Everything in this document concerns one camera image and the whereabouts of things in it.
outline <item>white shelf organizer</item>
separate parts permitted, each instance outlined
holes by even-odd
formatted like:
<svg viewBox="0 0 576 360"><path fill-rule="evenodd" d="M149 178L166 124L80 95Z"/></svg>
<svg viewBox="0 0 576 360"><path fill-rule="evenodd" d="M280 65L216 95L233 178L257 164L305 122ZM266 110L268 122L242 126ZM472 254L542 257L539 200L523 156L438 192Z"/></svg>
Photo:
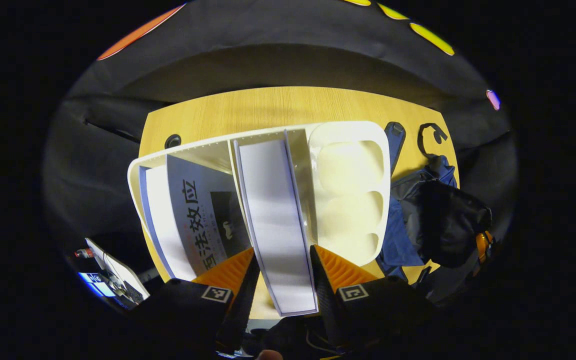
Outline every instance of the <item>white shelf organizer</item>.
<svg viewBox="0 0 576 360"><path fill-rule="evenodd" d="M128 187L148 236L151 229L144 219L139 166L163 166L166 155L172 155L231 174L241 207L233 141L247 145L283 139L284 130L290 141L308 242L359 266L372 262L384 241L391 179L388 139L372 121L330 121L239 132L133 160L128 167Z"/></svg>

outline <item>wooden table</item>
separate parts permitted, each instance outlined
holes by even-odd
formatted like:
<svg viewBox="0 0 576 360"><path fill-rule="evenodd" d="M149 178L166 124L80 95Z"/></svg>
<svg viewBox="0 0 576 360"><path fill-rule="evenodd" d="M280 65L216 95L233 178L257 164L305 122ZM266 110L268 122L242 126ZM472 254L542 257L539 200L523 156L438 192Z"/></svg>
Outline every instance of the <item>wooden table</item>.
<svg viewBox="0 0 576 360"><path fill-rule="evenodd" d="M423 123L436 123L448 135L441 145L434 141L432 129L424 133L428 153L444 155L455 166L454 177L459 185L459 171L453 142L441 114L427 107L398 98L363 91L310 86L285 86L244 89L194 98L153 111L146 119L139 157L164 150L166 139L177 134L183 144L190 142L283 125L323 123L327 121L373 121L382 128L396 121L406 129L406 139L398 158L393 178L400 178L425 166L428 160L419 151L417 137ZM148 250L164 281L169 280L154 245L144 231ZM405 266L409 282L416 282L420 272L439 267L432 261L424 266ZM373 260L363 266L383 278ZM250 319L278 319L270 295L262 279L257 282Z"/></svg>

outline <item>book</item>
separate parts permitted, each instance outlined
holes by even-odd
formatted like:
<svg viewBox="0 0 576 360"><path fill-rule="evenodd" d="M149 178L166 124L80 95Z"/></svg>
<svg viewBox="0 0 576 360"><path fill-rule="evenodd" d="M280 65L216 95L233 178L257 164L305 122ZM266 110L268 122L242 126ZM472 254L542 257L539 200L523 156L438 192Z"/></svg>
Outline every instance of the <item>book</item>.
<svg viewBox="0 0 576 360"><path fill-rule="evenodd" d="M282 317L318 312L288 134L233 145L248 234L274 307Z"/></svg>
<svg viewBox="0 0 576 360"><path fill-rule="evenodd" d="M191 281L250 247L232 175L166 155L139 176L146 226L172 278Z"/></svg>

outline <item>black strap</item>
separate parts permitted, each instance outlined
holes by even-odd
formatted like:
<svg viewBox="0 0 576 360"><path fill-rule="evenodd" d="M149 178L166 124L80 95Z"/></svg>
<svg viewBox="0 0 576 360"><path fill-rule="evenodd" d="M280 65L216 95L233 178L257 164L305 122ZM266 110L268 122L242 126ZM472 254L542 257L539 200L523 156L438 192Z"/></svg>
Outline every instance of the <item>black strap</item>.
<svg viewBox="0 0 576 360"><path fill-rule="evenodd" d="M434 153L427 153L426 149L424 148L424 130L426 128L432 128L434 129L434 141L437 142L437 144L441 144L442 140L446 141L448 140L448 135L446 135L446 133L442 130L441 127L439 127L439 125L437 125L434 122L426 122L426 123L422 123L421 126L419 126L419 133L416 136L416 145L419 148L419 151L421 151L421 153L428 159L434 158L437 155L435 155Z"/></svg>

